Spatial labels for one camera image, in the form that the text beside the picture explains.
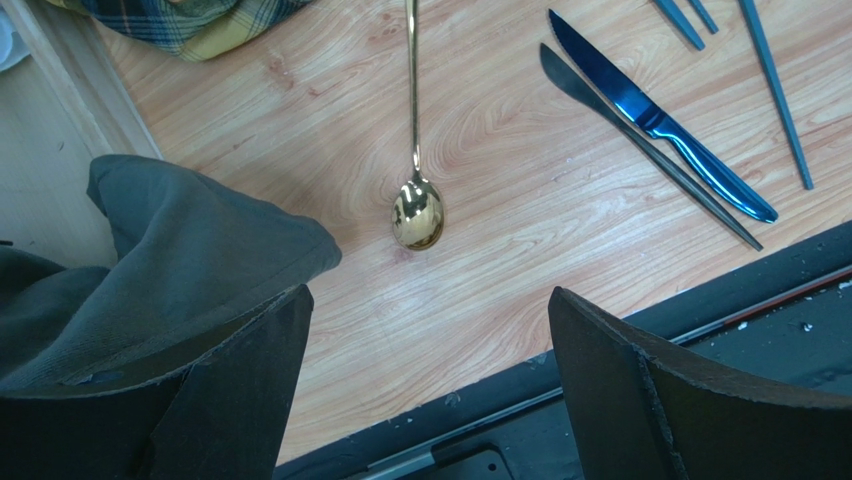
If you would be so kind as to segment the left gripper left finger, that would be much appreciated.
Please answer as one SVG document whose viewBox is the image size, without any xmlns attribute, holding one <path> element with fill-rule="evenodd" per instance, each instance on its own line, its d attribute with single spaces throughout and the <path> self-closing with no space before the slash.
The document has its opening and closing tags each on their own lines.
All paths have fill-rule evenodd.
<svg viewBox="0 0 852 480">
<path fill-rule="evenodd" d="M 74 385 L 1 397 L 5 479 L 268 479 L 314 300 L 306 286 Z"/>
</svg>

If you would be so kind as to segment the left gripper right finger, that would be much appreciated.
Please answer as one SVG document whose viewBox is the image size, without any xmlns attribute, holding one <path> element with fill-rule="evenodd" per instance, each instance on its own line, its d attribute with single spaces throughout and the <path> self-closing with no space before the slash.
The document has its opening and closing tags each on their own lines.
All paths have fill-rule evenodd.
<svg viewBox="0 0 852 480">
<path fill-rule="evenodd" d="M 588 479 L 847 479 L 851 400 L 722 365 L 557 287 L 554 355 Z"/>
</svg>

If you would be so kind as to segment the blue metal knife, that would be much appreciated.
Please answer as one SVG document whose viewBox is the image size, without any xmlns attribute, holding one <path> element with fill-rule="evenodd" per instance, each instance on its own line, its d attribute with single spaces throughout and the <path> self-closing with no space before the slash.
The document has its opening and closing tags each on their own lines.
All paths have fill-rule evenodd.
<svg viewBox="0 0 852 480">
<path fill-rule="evenodd" d="M 548 17 L 563 50 L 632 124 L 653 139 L 668 141 L 707 185 L 740 211 L 766 223 L 778 220 L 779 214 L 766 200 L 660 108 L 559 13 L 550 9 Z"/>
</svg>

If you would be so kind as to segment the grey plastic knife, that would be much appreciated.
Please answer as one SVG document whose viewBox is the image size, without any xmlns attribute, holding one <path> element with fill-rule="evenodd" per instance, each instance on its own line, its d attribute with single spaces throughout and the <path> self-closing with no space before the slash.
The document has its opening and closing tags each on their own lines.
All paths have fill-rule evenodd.
<svg viewBox="0 0 852 480">
<path fill-rule="evenodd" d="M 813 190 L 814 183 L 805 158 L 795 123 L 784 94 L 780 76 L 771 52 L 768 38 L 763 29 L 756 3 L 752 0 L 739 0 L 740 9 L 747 30 L 751 36 L 758 61 L 766 78 L 770 94 L 782 123 L 793 159 L 805 190 Z"/>
</svg>

